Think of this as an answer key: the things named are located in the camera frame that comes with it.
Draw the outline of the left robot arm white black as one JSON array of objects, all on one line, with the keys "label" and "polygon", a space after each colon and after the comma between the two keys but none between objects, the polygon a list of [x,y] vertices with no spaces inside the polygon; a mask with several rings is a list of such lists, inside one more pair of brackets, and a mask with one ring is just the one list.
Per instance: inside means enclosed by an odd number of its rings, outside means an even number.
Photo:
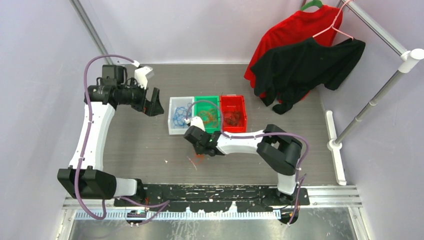
[{"label": "left robot arm white black", "polygon": [[124,196],[133,206],[146,200],[139,178],[119,178],[104,169],[105,143],[112,118],[119,105],[153,117],[164,113],[160,90],[153,88],[148,100],[148,80],[154,75],[150,66],[139,66],[128,77],[122,65],[105,64],[95,85],[88,86],[90,103],[84,106],[84,121],[77,148],[67,168],[58,170],[57,179],[72,198],[110,200]]}]

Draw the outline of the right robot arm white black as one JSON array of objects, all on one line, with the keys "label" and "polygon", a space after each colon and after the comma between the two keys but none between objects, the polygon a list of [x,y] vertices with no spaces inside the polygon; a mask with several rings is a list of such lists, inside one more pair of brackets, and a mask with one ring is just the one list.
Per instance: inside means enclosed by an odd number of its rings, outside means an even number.
[{"label": "right robot arm white black", "polygon": [[260,156],[277,173],[277,198],[283,205],[291,205],[297,199],[297,167],[303,144],[292,133],[274,124],[256,132],[207,133],[197,126],[190,126],[183,138],[192,144],[196,154],[225,156],[252,154]]}]

